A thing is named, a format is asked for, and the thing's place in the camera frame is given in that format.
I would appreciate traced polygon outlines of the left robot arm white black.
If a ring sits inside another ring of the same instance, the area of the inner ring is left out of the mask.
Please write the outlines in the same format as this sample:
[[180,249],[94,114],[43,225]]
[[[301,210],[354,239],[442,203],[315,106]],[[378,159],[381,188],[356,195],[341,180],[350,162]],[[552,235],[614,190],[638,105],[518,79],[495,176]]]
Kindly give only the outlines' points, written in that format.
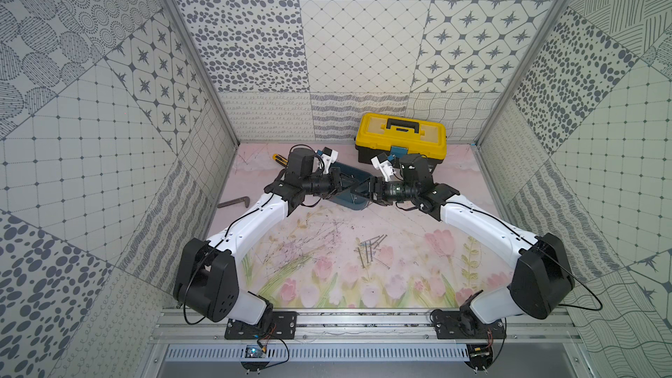
[[297,208],[306,207],[307,196],[327,200],[345,194],[370,198],[377,178],[354,175],[344,164],[334,163],[335,150],[315,152],[292,149],[286,166],[264,187],[260,199],[246,213],[205,241],[192,239],[182,250],[173,297],[183,309],[191,308],[212,322],[234,320],[265,333],[271,327],[273,304],[246,290],[238,267],[247,253],[278,223]]

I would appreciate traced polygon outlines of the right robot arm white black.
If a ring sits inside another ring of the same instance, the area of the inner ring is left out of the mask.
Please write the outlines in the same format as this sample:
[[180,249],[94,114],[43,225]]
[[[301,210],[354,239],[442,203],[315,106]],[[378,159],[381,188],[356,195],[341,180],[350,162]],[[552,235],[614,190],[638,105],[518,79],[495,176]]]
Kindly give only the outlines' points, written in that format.
[[545,320],[573,290],[575,278],[562,241],[516,227],[469,201],[459,190],[436,182],[420,155],[402,157],[402,177],[394,179],[387,160],[374,159],[383,176],[349,190],[376,204],[409,202],[420,212],[453,226],[496,253],[514,270],[511,280],[491,292],[476,292],[460,311],[468,325],[528,315]]

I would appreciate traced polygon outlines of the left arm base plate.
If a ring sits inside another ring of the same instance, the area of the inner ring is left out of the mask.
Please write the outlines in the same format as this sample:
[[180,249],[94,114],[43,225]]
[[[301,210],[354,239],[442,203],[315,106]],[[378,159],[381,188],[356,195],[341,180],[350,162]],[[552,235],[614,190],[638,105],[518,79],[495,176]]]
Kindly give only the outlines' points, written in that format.
[[229,320],[225,339],[227,341],[260,340],[269,336],[273,339],[293,340],[297,328],[296,311],[269,311],[254,325]]

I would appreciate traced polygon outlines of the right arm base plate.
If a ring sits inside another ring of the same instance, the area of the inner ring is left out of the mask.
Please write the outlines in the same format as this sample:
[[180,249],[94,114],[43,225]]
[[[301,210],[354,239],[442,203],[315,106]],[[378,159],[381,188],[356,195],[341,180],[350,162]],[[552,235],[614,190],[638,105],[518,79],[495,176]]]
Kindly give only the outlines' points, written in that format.
[[484,324],[464,311],[435,309],[430,312],[429,319],[439,340],[496,341],[506,336],[502,321]]

